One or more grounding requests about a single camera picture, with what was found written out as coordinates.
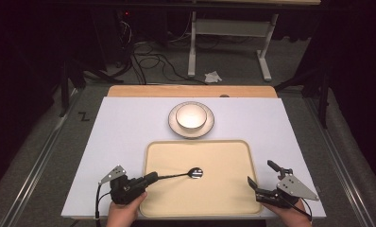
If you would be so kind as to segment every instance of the spoon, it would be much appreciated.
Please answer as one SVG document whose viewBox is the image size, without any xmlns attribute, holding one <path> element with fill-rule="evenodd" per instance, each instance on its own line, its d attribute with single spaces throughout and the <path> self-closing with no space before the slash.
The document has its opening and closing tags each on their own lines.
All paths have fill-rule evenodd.
<svg viewBox="0 0 376 227">
<path fill-rule="evenodd" d="M 191 168 L 187 173 L 161 176 L 159 177 L 159 180 L 167 179 L 167 178 L 175 178 L 175 177 L 180 177 L 180 176 L 185 176 L 185 175 L 188 175 L 190 178 L 193 178 L 193 179 L 198 179 L 203 176 L 203 171 L 199 167 L 194 167 L 194 168 Z"/>
</svg>

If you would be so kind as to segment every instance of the white tabletop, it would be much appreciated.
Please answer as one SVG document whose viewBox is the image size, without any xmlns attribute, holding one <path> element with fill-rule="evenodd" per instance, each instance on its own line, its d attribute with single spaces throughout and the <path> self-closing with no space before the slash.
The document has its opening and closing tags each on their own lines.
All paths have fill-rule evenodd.
<svg viewBox="0 0 376 227">
<path fill-rule="evenodd" d="M 199 139 L 239 139 L 249 144 L 259 187 L 276 188 L 279 173 L 267 165 L 267 160 L 272 160 L 292 168 L 294 175 L 316 192 L 279 98 L 104 97 L 61 215 L 92 218 L 97 183 L 115 166 L 121 165 L 129 178 L 142 177 L 146 148 L 151 142 L 183 140 L 169 128 L 168 115 L 184 101 L 200 102 L 214 113 L 214 127 Z M 101 194 L 109 191 L 109 184 L 103 184 Z M 108 214 L 110 202 L 110 196 L 102 199 L 100 216 Z M 326 217 L 321 201 L 308 203 L 314 218 Z M 252 218 L 274 217 L 264 209 Z"/>
</svg>

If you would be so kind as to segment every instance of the white desk leg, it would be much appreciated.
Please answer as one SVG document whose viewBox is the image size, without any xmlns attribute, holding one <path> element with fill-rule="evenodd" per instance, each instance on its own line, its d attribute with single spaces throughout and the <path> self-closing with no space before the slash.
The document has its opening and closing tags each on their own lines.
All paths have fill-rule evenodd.
<svg viewBox="0 0 376 227">
<path fill-rule="evenodd" d="M 268 71 L 267 62 L 265 61 L 265 52 L 268 49 L 268 45 L 270 44 L 271 36 L 273 35 L 274 27 L 276 26 L 277 18 L 279 14 L 273 14 L 270 22 L 270 26 L 268 27 L 267 34 L 265 36 L 265 45 L 262 50 L 258 50 L 258 60 L 259 64 L 261 65 L 262 74 L 265 81 L 271 81 L 270 71 Z"/>
<path fill-rule="evenodd" d="M 188 78 L 195 77 L 195 68 L 197 63 L 195 40 L 197 36 L 197 13 L 192 12 L 192 23 L 191 23 L 191 48 L 189 51 L 189 61 L 188 61 Z"/>
</svg>

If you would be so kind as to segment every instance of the beige tray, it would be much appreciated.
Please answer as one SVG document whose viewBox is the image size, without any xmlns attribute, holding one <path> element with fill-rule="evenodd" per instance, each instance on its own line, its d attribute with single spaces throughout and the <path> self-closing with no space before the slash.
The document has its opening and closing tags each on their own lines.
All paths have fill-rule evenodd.
<svg viewBox="0 0 376 227">
<path fill-rule="evenodd" d="M 256 182 L 256 175 L 245 141 L 161 141 L 147 148 L 145 174 L 180 174 L 192 167 L 200 167 L 203 177 L 164 179 L 148 187 L 142 214 L 152 218 L 245 216 L 261 211 L 247 182 L 247 176 Z"/>
</svg>

